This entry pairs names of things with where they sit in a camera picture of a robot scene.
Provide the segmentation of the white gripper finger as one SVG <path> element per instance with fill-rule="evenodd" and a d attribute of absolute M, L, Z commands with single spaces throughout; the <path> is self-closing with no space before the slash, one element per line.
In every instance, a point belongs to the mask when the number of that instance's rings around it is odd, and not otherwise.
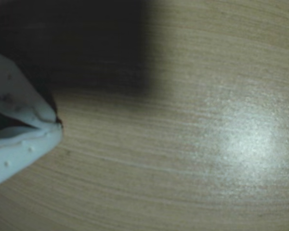
<path fill-rule="evenodd" d="M 0 54 L 0 113 L 36 128 L 60 125 L 55 110 L 16 63 Z"/>
<path fill-rule="evenodd" d="M 0 130 L 0 184 L 53 150 L 63 136 L 62 126 L 11 127 Z"/>

